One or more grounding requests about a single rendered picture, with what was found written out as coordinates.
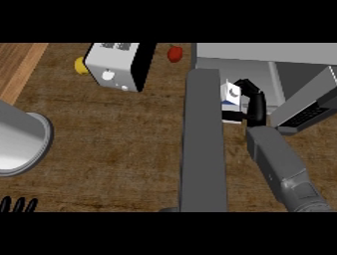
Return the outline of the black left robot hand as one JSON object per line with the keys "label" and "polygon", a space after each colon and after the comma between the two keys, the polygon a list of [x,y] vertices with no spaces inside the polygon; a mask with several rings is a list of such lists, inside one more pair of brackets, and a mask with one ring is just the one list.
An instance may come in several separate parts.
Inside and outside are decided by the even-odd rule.
{"label": "black left robot hand", "polygon": [[27,201],[25,197],[21,197],[16,200],[16,203],[12,203],[12,197],[6,196],[0,202],[0,212],[8,213],[31,213],[36,211],[39,205],[39,199],[33,198],[31,201]]}

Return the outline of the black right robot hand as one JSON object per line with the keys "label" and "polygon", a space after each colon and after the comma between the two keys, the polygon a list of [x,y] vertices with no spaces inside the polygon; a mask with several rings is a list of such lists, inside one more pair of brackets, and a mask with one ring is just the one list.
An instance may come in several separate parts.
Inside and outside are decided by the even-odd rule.
{"label": "black right robot hand", "polygon": [[247,113],[244,112],[222,112],[225,121],[241,122],[247,120],[247,126],[263,127],[266,125],[266,98],[265,92],[252,83],[249,79],[240,79],[235,85],[241,88],[241,94],[249,97]]}

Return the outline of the white and blue milk carton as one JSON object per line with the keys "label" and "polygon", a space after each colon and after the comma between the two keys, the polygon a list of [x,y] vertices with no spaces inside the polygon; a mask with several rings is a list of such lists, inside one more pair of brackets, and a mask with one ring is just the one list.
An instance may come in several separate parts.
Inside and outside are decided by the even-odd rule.
{"label": "white and blue milk carton", "polygon": [[226,114],[241,111],[241,88],[231,81],[221,85],[221,104]]}

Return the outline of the red round fruit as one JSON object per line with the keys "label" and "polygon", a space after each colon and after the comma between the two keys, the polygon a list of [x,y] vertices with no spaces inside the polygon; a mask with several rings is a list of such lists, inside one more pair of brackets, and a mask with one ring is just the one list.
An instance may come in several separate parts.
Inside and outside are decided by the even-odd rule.
{"label": "red round fruit", "polygon": [[182,47],[179,46],[172,46],[169,48],[169,60],[173,62],[173,63],[178,63],[182,59],[182,55],[184,55],[184,50],[182,50]]}

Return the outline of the white and black toaster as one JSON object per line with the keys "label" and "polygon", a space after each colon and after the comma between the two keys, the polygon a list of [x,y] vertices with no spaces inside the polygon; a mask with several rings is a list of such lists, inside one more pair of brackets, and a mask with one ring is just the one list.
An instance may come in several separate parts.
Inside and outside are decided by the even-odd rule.
{"label": "white and black toaster", "polygon": [[141,92],[150,75],[157,43],[93,43],[84,65],[102,87]]}

